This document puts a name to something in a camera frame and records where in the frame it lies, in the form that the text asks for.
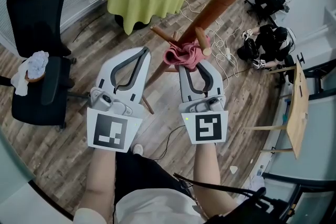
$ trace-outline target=pink cloth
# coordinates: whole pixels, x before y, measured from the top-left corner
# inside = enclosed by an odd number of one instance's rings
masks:
[[[182,48],[170,43],[170,48],[163,54],[163,61],[168,65],[184,65],[186,68],[194,70],[196,65],[207,57],[203,55],[199,47],[198,40],[192,43],[185,43]]]

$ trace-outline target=white cloth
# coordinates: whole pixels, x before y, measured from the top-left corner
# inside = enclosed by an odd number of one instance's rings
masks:
[[[116,206],[119,224],[201,224],[196,203],[174,189],[138,189],[123,197]],[[73,224],[106,224],[103,217],[88,208],[76,211]]]
[[[48,63],[49,53],[44,51],[35,52],[18,68],[18,72],[11,78],[11,84],[15,87],[15,94],[26,96],[28,93],[28,81],[25,79],[26,72],[28,78],[37,79],[41,77]]]

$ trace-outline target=person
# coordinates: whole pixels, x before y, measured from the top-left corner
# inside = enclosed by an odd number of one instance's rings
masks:
[[[204,223],[237,207],[228,193],[193,186],[201,213],[186,187],[156,161],[142,155],[140,144],[127,153],[94,150],[74,224],[106,224],[112,214],[113,196],[120,224]],[[196,146],[194,180],[220,185],[215,144]]]
[[[257,35],[254,42],[250,37]],[[295,44],[295,35],[290,28],[264,25],[255,27],[243,32],[244,45],[237,50],[242,60],[252,60],[257,68],[272,68],[280,64],[289,55],[292,46]],[[264,53],[259,56],[259,49],[263,48]]]

